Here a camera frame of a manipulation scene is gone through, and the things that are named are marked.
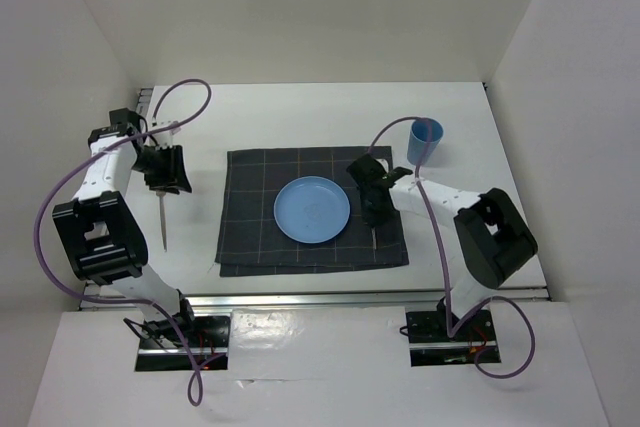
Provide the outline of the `silver fork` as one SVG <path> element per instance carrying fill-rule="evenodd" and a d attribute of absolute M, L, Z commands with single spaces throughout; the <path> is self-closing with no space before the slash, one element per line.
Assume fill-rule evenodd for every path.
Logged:
<path fill-rule="evenodd" d="M 166 210 L 165 210 L 165 195 L 166 193 L 163 191 L 157 191 L 156 197 L 158 199 L 159 206 L 159 222 L 160 222 L 160 232 L 161 232 L 161 241 L 163 250 L 168 250 L 168 242 L 167 242 L 167 222 L 166 222 Z"/>

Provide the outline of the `blue plastic cup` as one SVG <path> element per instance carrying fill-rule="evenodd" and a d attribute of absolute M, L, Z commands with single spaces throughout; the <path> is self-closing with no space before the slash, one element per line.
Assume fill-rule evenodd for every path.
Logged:
<path fill-rule="evenodd" d="M 414 120 L 409 133 L 407 160 L 413 166 L 424 166 L 444 136 L 443 126 L 431 118 Z"/>

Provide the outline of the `blue plastic plate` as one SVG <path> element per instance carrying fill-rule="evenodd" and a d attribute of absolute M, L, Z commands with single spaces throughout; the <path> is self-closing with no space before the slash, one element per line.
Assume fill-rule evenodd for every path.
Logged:
<path fill-rule="evenodd" d="M 303 244 L 321 244 L 345 229 L 351 205 L 344 189 L 334 181 L 305 176 L 278 192 L 273 214 L 276 225 L 288 238 Z"/>

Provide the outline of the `dark grey checked cloth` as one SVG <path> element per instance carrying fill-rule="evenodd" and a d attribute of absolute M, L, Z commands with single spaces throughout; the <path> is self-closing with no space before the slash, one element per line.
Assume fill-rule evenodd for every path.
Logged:
<path fill-rule="evenodd" d="M 215 262 L 221 277 L 359 272 L 409 263 L 400 216 L 376 229 L 378 249 L 361 220 L 356 184 L 347 167 L 364 146 L 237 150 L 227 153 L 227 174 Z M 301 244 L 277 227 L 273 205 L 289 182 L 320 176 L 346 192 L 351 215 L 328 242 Z"/>

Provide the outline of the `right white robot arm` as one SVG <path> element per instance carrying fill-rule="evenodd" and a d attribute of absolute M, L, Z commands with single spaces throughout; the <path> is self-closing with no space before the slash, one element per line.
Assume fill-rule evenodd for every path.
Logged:
<path fill-rule="evenodd" d="M 538 243 L 510 196 L 499 188 L 485 193 L 463 191 L 396 167 L 390 171 L 365 154 L 347 167 L 359 192 L 365 224 L 378 228 L 396 214 L 411 213 L 431 222 L 442 261 L 446 260 L 440 229 L 452 229 L 466 271 L 451 281 L 443 265 L 445 296 L 436 326 L 448 339 L 460 338 L 471 318 L 498 289 L 538 253 Z"/>

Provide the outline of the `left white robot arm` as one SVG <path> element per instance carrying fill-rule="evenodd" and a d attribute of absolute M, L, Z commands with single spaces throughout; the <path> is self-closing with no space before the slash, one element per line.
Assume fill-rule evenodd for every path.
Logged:
<path fill-rule="evenodd" d="M 140 139 L 144 119 L 131 110 L 113 110 L 109 119 L 91 132 L 96 161 L 73 199 L 54 207 L 54 224 L 78 279 L 138 300 L 142 336 L 186 346 L 197 337 L 198 321 L 185 296 L 150 266 L 144 234 L 124 199 L 134 171 L 158 197 L 191 192 L 183 149 L 169 133 Z"/>

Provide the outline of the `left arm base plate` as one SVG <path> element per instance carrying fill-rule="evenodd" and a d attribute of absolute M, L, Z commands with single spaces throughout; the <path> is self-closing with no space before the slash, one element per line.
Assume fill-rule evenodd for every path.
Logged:
<path fill-rule="evenodd" d="M 147 325 L 124 319 L 125 325 L 139 339 L 136 372 L 169 372 L 191 370 L 186 349 L 175 331 L 169 327 L 163 333 L 152 333 Z M 231 316 L 196 316 L 184 332 L 187 345 L 196 363 L 204 370 L 226 370 Z"/>

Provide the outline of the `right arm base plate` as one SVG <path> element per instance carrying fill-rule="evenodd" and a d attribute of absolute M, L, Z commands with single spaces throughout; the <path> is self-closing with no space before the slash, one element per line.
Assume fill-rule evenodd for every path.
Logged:
<path fill-rule="evenodd" d="M 408 311 L 399 333 L 408 339 L 412 367 L 473 364 L 478 353 L 481 363 L 501 362 L 493 318 L 488 310 L 481 310 L 453 338 L 447 336 L 443 313 Z"/>

